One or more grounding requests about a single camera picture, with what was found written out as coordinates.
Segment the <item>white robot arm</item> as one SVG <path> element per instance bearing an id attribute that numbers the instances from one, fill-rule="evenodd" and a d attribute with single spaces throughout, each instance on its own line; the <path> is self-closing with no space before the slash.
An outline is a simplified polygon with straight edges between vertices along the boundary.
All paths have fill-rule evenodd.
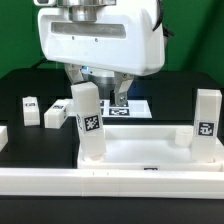
<path id="1" fill-rule="evenodd" d="M 161 70 L 172 32 L 163 26 L 162 0 L 33 0 L 46 59 L 65 65 L 75 83 L 90 75 L 114 80 L 114 101 L 127 101 L 136 76 Z"/>

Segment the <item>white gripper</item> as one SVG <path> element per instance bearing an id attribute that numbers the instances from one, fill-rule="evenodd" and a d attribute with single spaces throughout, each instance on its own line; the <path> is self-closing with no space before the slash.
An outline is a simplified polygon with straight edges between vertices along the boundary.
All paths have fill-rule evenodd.
<path id="1" fill-rule="evenodd" d="M 156 73 L 164 65 L 163 32 L 155 25 L 155 7 L 107 6 L 97 14 L 95 23 L 75 23 L 67 16 L 65 9 L 43 8 L 38 28 L 45 57 L 68 63 L 65 72 L 72 85 L 84 81 L 78 65 L 116 71 L 110 102 L 122 107 L 133 75 Z"/>

